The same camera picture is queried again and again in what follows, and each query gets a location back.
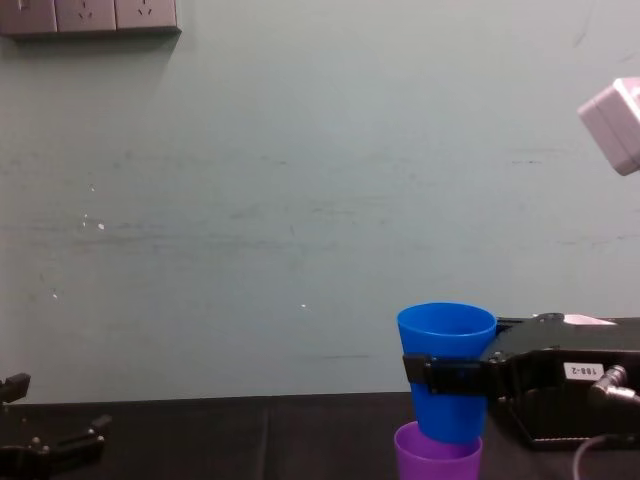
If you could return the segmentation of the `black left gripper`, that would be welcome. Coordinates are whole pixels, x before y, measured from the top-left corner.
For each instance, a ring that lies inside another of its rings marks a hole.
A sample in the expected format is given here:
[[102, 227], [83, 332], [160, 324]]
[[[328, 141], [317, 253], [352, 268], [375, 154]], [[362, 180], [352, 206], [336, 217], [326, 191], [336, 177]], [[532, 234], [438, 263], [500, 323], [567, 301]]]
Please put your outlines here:
[[[2, 406], [26, 397], [31, 376], [19, 373], [0, 384]], [[2, 479], [49, 479], [51, 468], [91, 465], [102, 459], [113, 418], [102, 415], [79, 433], [45, 442], [34, 437], [27, 446], [1, 447]]]

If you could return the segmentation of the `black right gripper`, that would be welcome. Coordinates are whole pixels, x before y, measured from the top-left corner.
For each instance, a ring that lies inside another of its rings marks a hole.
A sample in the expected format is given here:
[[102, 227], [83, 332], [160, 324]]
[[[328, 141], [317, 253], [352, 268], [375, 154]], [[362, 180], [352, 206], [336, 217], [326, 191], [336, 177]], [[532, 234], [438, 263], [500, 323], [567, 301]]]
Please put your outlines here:
[[[501, 429], [536, 450], [570, 450], [599, 435], [615, 448], [639, 445], [639, 408], [596, 392], [593, 384], [614, 366], [620, 385], [639, 389], [639, 320], [568, 323], [561, 313], [496, 318], [488, 360], [506, 365], [507, 393], [490, 413]], [[404, 354], [407, 380], [431, 394], [495, 396], [492, 368], [480, 360]]]

